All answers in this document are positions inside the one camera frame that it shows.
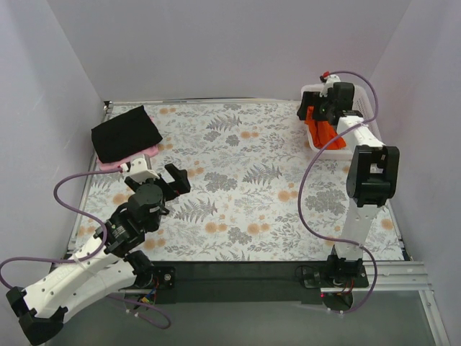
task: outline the metal frame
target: metal frame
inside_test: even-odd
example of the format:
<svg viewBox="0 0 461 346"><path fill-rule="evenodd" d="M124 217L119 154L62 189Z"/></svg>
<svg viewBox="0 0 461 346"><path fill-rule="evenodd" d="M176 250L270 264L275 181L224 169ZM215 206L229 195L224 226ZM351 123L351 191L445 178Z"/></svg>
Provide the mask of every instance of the metal frame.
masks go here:
<svg viewBox="0 0 461 346"><path fill-rule="evenodd" d="M104 103L104 110L106 111L106 115L104 117L104 121L110 116L112 113L113 107L115 105L172 105L172 104L179 104L179 103L204 103L204 104L213 104L213 103L222 103L222 102L229 102L229 103L254 103L254 102L284 102L289 103L292 101L289 100L279 100L279 99L171 99L165 101L150 101L150 102L105 102ZM380 132L377 129L377 126L373 127L373 132L375 135L380 138ZM94 154L91 158L90 169L96 168L96 155ZM89 188L91 186L91 178L86 180L84 186L84 192L82 195L80 208L84 208L86 199L88 197ZM387 203L386 206L390 211L391 218L394 223L395 232L398 236L400 242L403 243L402 236L400 233L400 229L398 228L398 224L395 219L395 214L393 212L392 205ZM74 228L72 231L71 239L69 242L68 252L72 253L75 249L75 238L78 232L78 227L81 221L81 216L76 218L76 222L74 224ZM260 264L269 264L269 262L257 262ZM285 263L287 265L294 265L296 262L278 262L278 263ZM160 265L164 266L167 265L167 262L161 263ZM374 267L372 266L371 262L364 263L365 269L367 271L368 277L372 278L374 275ZM328 293L336 291L336 288L322 288L321 292ZM366 291L368 288L355 288L355 291ZM439 310L437 308L437 304L434 300L434 292L432 290L431 282L428 278L426 269L424 267L423 262L413 262L413 261L383 261L378 262L378 276L377 276L377 285L375 287L376 291L409 291L409 290L417 290L421 297L421 303L423 304L424 311L426 313L426 318L431 328L432 335L434 337L434 341L436 345L440 346L449 346L449 340L447 337L447 333L444 329L442 319L439 314ZM147 293L148 290L140 290L140 289L131 289L126 288L120 290L121 293L126 294L141 294Z"/></svg>

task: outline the gray wall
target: gray wall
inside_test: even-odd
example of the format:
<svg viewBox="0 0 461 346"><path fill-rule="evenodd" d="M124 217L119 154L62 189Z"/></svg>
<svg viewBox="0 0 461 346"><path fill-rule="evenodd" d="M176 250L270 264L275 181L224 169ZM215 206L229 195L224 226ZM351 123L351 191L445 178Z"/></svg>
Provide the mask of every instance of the gray wall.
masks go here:
<svg viewBox="0 0 461 346"><path fill-rule="evenodd" d="M48 0L102 99L298 99L371 76L410 0Z"/></svg>
<svg viewBox="0 0 461 346"><path fill-rule="evenodd" d="M59 257L75 215L53 199L53 185L86 171L89 130L102 102L46 0L0 0L0 261L11 256ZM76 205L83 181L63 188ZM49 265L10 264L13 285L28 285ZM28 345L0 287L0 344Z"/></svg>
<svg viewBox="0 0 461 346"><path fill-rule="evenodd" d="M461 345L460 14L459 0L413 0L372 77L382 138L401 151L395 214L452 345Z"/></svg>

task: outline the floral tablecloth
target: floral tablecloth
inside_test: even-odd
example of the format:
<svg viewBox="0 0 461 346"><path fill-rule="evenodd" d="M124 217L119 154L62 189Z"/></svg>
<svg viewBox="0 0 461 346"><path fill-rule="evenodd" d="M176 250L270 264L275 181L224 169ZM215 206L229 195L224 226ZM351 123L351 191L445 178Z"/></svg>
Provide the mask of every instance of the floral tablecloth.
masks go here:
<svg viewBox="0 0 461 346"><path fill-rule="evenodd" d="M115 106L111 116L138 105ZM170 162L187 169L192 191L168 204L170 215L140 249L152 260L324 260L333 244L310 235L297 214L297 190L313 157L297 107L296 102L145 105L164 137L151 159L154 169L163 173ZM341 234L348 169L347 161L319 161L308 178L305 217L321 234ZM131 193L120 174L95 176L84 210L106 219ZM76 246L95 228L82 218ZM373 222L367 247L377 260L403 259L386 208Z"/></svg>

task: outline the folded black cloth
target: folded black cloth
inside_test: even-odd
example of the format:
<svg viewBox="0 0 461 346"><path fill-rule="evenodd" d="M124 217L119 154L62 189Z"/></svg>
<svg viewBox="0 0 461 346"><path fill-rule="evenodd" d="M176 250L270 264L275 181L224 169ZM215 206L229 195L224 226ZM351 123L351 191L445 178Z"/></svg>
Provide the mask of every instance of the folded black cloth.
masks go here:
<svg viewBox="0 0 461 346"><path fill-rule="evenodd" d="M91 129L94 150L103 163L129 157L162 140L144 106L129 110Z"/></svg>

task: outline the white basket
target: white basket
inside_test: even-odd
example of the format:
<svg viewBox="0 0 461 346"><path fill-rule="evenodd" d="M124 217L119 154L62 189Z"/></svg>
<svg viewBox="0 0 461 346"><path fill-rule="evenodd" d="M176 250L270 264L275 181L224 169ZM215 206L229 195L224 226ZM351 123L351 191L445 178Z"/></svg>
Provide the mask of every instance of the white basket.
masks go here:
<svg viewBox="0 0 461 346"><path fill-rule="evenodd" d="M352 105L353 110L358 110L363 114L364 119L370 119L373 117L373 109L372 105L370 104L370 100L368 99L367 92L359 85L355 86L355 93L354 93L354 104ZM301 98L303 97L304 92L321 92L323 89L323 84L311 84L305 85L301 89ZM370 131L380 139L380 133L377 129L376 123L373 122L370 124ZM320 149L316 148L313 143L312 135L308 129L308 140L310 148L314 152L319 152ZM339 150L325 150L319 157L319 159L324 160L350 160L352 159L352 152L346 147Z"/></svg>

